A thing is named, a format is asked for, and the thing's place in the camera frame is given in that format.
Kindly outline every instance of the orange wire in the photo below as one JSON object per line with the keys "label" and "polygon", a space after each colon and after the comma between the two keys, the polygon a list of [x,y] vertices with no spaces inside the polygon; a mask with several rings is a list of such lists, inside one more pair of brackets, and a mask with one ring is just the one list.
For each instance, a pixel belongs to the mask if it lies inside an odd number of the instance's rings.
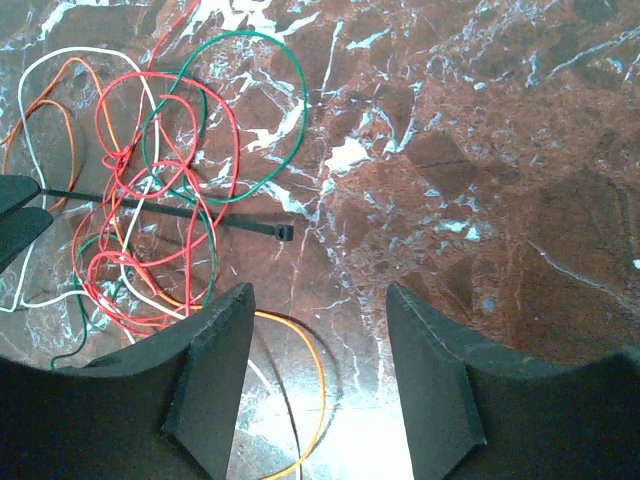
{"label": "orange wire", "polygon": [[324,417],[327,413],[327,385],[325,381],[324,367],[322,366],[320,355],[318,355],[318,351],[316,350],[316,347],[311,342],[309,335],[307,335],[307,333],[302,328],[300,328],[300,326],[298,326],[296,323],[292,322],[291,320],[281,315],[265,312],[263,310],[256,310],[256,315],[260,317],[268,318],[269,320],[273,320],[274,322],[278,322],[283,325],[286,325],[287,327],[295,331],[298,335],[300,335],[302,340],[304,340],[304,343],[307,344],[307,347],[311,352],[311,356],[313,357],[313,361],[316,364],[316,368],[318,370],[318,380],[320,381],[320,391],[322,395],[322,407],[320,409],[320,420],[318,421],[318,426],[316,427],[316,430],[313,434],[313,437],[311,438],[311,442],[309,442],[309,446],[307,447],[307,449],[304,451],[304,453],[300,456],[300,458],[295,463],[291,464],[290,466],[288,466],[283,470],[280,470],[277,473],[274,473],[272,475],[269,475],[261,479],[261,480],[275,480],[276,478],[282,478],[285,475],[288,475],[289,473],[295,471],[296,468],[302,465],[307,460],[307,458],[309,458],[309,455],[311,455],[315,450],[315,448],[317,447],[318,440],[320,439],[320,434],[322,433]]}
{"label": "orange wire", "polygon": [[[54,107],[57,107],[58,110],[62,112],[62,115],[64,115],[64,123],[67,127],[67,133],[69,134],[69,143],[71,145],[71,174],[69,175],[69,183],[67,185],[67,190],[73,190],[73,186],[76,183],[76,142],[73,136],[73,126],[71,125],[71,117],[69,116],[69,112],[67,112],[66,108],[64,108],[60,103],[56,102],[55,100],[49,100],[49,99],[39,99],[36,102],[34,102],[31,105],[31,107],[29,107],[28,117],[30,117],[33,114],[33,112],[38,110],[43,105],[53,105]],[[2,163],[3,175],[7,173],[7,162],[9,160],[9,153],[11,152],[11,148],[13,147],[13,142],[15,141],[17,137],[17,132],[19,131],[21,126],[22,126],[22,119],[20,119],[18,124],[14,127],[14,129],[7,136],[7,138],[3,140],[2,143],[0,143],[0,145],[4,143],[7,144],[7,149],[4,152],[4,162]],[[53,212],[57,210],[62,205],[64,205],[66,201],[67,199],[61,198],[51,208],[49,208],[49,212]]]}

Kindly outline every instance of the brown marble floor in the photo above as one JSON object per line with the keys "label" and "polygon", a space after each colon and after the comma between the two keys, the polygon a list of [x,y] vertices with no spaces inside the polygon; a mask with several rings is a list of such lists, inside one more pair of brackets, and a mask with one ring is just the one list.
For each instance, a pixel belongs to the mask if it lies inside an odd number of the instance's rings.
{"label": "brown marble floor", "polygon": [[[0,17],[0,130],[19,117],[18,80],[41,55],[82,44],[143,62],[185,3],[8,2]],[[311,89],[302,150],[259,195],[232,210],[292,221],[295,241],[221,229],[217,286],[222,292],[253,282],[261,308],[300,319],[322,342],[331,421],[305,465],[307,478],[411,478],[384,312],[390,282],[551,361],[582,363],[640,343],[634,1],[203,0],[157,68],[175,68],[206,39],[237,28],[282,39]],[[119,60],[86,58],[100,66],[103,81],[126,71]],[[25,98],[33,99],[62,62],[41,67]],[[293,145],[301,105],[295,71],[277,49],[234,40],[205,51],[192,73],[237,112],[247,188]],[[113,102],[122,132],[134,122],[128,105],[138,91],[131,84]],[[86,72],[77,70],[54,98],[74,111],[81,132],[77,188],[95,191],[106,172]],[[224,186],[217,176],[231,151],[219,118],[211,117],[215,132],[198,165],[216,188]],[[176,112],[176,133],[184,133],[184,122]],[[69,147],[57,113],[39,113],[30,125],[47,178],[64,186]],[[24,148],[16,148],[10,171],[34,173]],[[70,288],[70,234],[87,211],[70,203],[38,241],[28,298],[42,301]],[[148,228],[135,239],[141,256],[175,249],[186,228],[153,215],[143,215],[142,225]],[[12,300],[18,267],[0,278],[3,305]],[[156,273],[179,291],[180,271]],[[105,331],[94,328],[69,364],[126,344],[117,328],[95,320]],[[43,368],[81,334],[73,299],[0,321],[0,354]],[[284,327],[256,323],[251,358],[276,395],[247,372],[232,479],[257,478],[296,455],[279,382],[303,449],[319,408],[304,345]]]}

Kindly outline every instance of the black foam piece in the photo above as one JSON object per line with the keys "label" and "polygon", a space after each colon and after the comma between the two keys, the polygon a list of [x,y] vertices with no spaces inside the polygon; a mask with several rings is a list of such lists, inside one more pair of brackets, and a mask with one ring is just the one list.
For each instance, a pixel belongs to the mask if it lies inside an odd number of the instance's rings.
{"label": "black foam piece", "polygon": [[416,479],[640,478],[640,350],[552,365],[399,285],[387,315]]}
{"label": "black foam piece", "polygon": [[242,284],[81,369],[0,358],[0,479],[225,478],[254,312]]}

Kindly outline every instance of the green wire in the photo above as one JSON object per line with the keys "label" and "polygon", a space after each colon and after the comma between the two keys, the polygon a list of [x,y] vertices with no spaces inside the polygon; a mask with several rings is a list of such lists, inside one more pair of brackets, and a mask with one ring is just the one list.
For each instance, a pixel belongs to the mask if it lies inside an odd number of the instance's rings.
{"label": "green wire", "polygon": [[[221,35],[218,35],[218,36],[212,38],[211,40],[208,40],[203,45],[198,47],[198,49],[196,49],[191,54],[191,56],[189,56],[189,58],[187,59],[185,64],[182,66],[182,68],[178,72],[178,78],[176,78],[176,81],[174,82],[173,86],[169,90],[169,93],[173,93],[175,91],[175,89],[180,84],[180,79],[185,76],[186,70],[189,68],[189,66],[191,65],[193,60],[205,48],[213,45],[214,43],[218,43],[221,40],[224,40],[224,39],[230,38],[230,37],[260,37],[260,38],[263,38],[263,39],[265,39],[265,40],[277,45],[278,47],[280,47],[287,54],[287,56],[289,57],[289,59],[293,63],[293,65],[294,65],[294,67],[295,67],[295,69],[296,69],[296,71],[298,73],[298,76],[300,77],[300,85],[301,85],[302,94],[303,94],[303,97],[304,97],[304,99],[303,99],[304,100],[304,108],[303,108],[303,111],[302,111],[302,127],[300,128],[300,133],[298,134],[298,138],[296,140],[295,145],[291,149],[291,152],[289,153],[287,158],[284,160],[284,162],[282,162],[275,170],[273,170],[270,174],[268,174],[266,177],[264,177],[262,180],[260,180],[258,183],[256,183],[253,187],[251,187],[245,193],[243,193],[241,195],[237,195],[237,196],[232,197],[232,198],[207,200],[206,202],[207,202],[208,205],[221,205],[221,204],[227,204],[227,203],[235,203],[235,202],[239,202],[240,200],[244,200],[245,198],[249,197],[250,195],[253,195],[260,187],[262,187],[265,183],[267,183],[268,181],[273,179],[273,177],[278,175],[282,170],[284,170],[287,167],[287,165],[289,163],[291,163],[291,160],[293,159],[295,154],[300,149],[300,146],[302,145],[302,142],[304,140],[304,132],[305,132],[306,127],[307,127],[307,118],[308,118],[307,103],[308,103],[308,98],[309,98],[309,92],[308,92],[308,89],[307,89],[306,80],[304,78],[304,72],[302,71],[302,66],[300,65],[300,63],[296,59],[296,57],[293,54],[293,52],[291,50],[289,50],[289,48],[285,44],[279,42],[275,38],[273,38],[273,37],[271,37],[269,35],[266,35],[264,33],[240,30],[240,31],[236,31],[236,32],[223,33]],[[162,107],[164,107],[165,103],[166,103],[166,99],[163,99],[158,103],[157,108],[151,113],[151,115],[149,115],[149,117],[147,118],[147,121],[145,122],[144,127],[142,129],[142,155],[144,157],[144,162],[145,162],[145,164],[147,166],[147,169],[149,170],[149,174],[154,179],[156,184],[159,185],[160,187],[164,187],[164,183],[153,173],[153,171],[151,169],[151,163],[150,163],[149,157],[147,155],[147,131],[149,130],[149,126],[151,125],[151,122],[156,117],[156,115],[160,112]],[[191,203],[191,202],[193,202],[192,198],[189,198],[187,196],[181,195],[181,194],[179,194],[176,191],[171,190],[171,189],[169,190],[169,192],[172,195],[174,195],[174,196],[184,200],[185,202],[188,202],[191,205],[193,205],[193,203]]]}
{"label": "green wire", "polygon": [[[80,256],[91,246],[93,245],[95,242],[98,241],[98,239],[100,238],[100,236],[95,236],[93,238],[91,238],[87,243],[85,243],[76,253],[76,260],[78,260],[80,258]],[[122,284],[124,282],[122,280],[120,280],[120,282],[118,283],[118,286],[116,287],[116,290],[114,291],[111,299],[115,300],[116,295],[118,293],[118,290],[120,290],[120,287],[122,287]],[[73,272],[73,289],[74,290],[79,290],[80,289],[80,282],[78,281],[78,276],[76,275],[75,271]],[[76,301],[78,302],[78,309],[80,310],[80,316],[82,317],[82,342],[80,342],[80,345],[78,346],[78,348],[76,348],[73,352],[71,353],[65,353],[63,355],[57,355],[55,357],[53,357],[51,359],[51,370],[55,370],[56,368],[56,362],[58,360],[61,360],[63,358],[71,358],[75,355],[77,355],[78,353],[80,353],[82,351],[82,349],[84,348],[84,346],[87,344],[87,337],[88,337],[88,332],[87,332],[87,324],[89,323],[89,316],[87,315],[87,311],[84,308],[84,305],[82,304],[82,297],[81,295],[76,295]]]}

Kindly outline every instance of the white wire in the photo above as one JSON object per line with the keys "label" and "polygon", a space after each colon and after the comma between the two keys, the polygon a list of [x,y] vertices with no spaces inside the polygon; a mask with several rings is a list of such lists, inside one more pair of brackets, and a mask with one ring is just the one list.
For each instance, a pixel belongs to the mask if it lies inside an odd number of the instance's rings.
{"label": "white wire", "polygon": [[20,300],[20,306],[22,307],[27,307],[27,308],[44,308],[44,307],[48,307],[50,305],[53,305],[54,303],[58,303],[61,300],[64,300],[67,297],[71,297],[73,295],[85,295],[85,296],[89,296],[89,294],[84,291],[84,290],[71,290],[69,292],[65,292],[62,295],[57,296],[56,298],[52,298],[51,300],[47,300],[46,302],[42,302],[42,303],[28,303],[24,301],[24,298],[22,298]]}
{"label": "white wire", "polygon": [[[122,58],[136,72],[140,72],[141,71],[140,67],[138,67],[138,65],[133,60],[131,60],[131,58],[129,58],[127,55],[125,55],[122,52],[118,52],[116,50],[108,50],[108,49],[104,49],[104,48],[83,47],[83,46],[61,48],[61,49],[56,50],[54,52],[48,53],[44,57],[36,60],[34,63],[32,63],[24,71],[24,73],[22,74],[22,77],[20,77],[20,82],[18,83],[18,106],[20,108],[20,118],[22,119],[25,139],[26,139],[26,142],[27,142],[27,147],[29,148],[29,154],[31,155],[31,160],[32,160],[33,165],[34,165],[34,167],[36,169],[36,172],[38,173],[38,178],[40,179],[40,185],[41,185],[41,187],[43,189],[47,188],[47,183],[46,183],[46,180],[44,178],[44,174],[42,173],[42,170],[40,168],[40,165],[38,164],[38,160],[36,159],[35,151],[33,149],[32,143],[31,143],[31,136],[29,135],[29,127],[27,126],[27,118],[26,118],[26,115],[25,115],[24,107],[22,105],[22,90],[23,90],[24,82],[25,82],[26,78],[31,74],[31,72],[35,68],[37,68],[42,63],[46,62],[47,60],[49,60],[49,59],[51,59],[53,57],[57,57],[58,55],[62,55],[64,53],[74,53],[74,52],[90,52],[90,53],[99,53],[99,54],[104,54],[104,55],[113,55],[113,56]],[[145,93],[147,95],[147,98],[149,99],[149,103],[151,103],[152,108],[155,110],[156,109],[156,102],[155,102],[155,100],[153,98],[153,94],[151,93],[151,89],[149,88],[149,84],[147,83],[147,80],[144,77],[141,76],[140,77],[140,81],[142,82],[142,86],[144,88],[144,91],[145,91]],[[155,140],[156,141],[155,141],[154,161],[157,162],[158,159],[160,158],[160,127],[159,127],[157,122],[155,123]],[[148,188],[151,188],[151,179],[149,179]],[[142,208],[143,202],[144,202],[144,200],[141,199],[140,203],[138,204],[138,209]],[[44,209],[44,208],[46,208],[46,206],[47,206],[47,196],[43,194],[42,195],[42,208]],[[18,286],[16,288],[15,297],[13,298],[13,304],[12,304],[12,306],[10,308],[0,307],[0,311],[2,311],[2,312],[12,313],[12,312],[14,312],[16,310],[16,308],[18,306],[18,301],[19,301],[20,296],[21,296],[22,287],[23,287],[23,284],[24,284],[24,279],[25,279],[25,275],[26,275],[26,271],[27,271],[27,265],[29,264],[29,260],[31,259],[31,255],[33,253],[34,245],[35,245],[35,242],[32,242],[31,245],[29,245],[29,249],[27,250],[27,254],[26,254],[25,259],[24,259],[24,263],[22,264],[22,270],[20,272],[20,279],[18,280]],[[126,276],[124,275],[124,267],[122,267],[121,272],[123,273],[123,277],[124,277],[125,283],[127,283],[127,286],[130,287],[129,282],[127,281]]]}

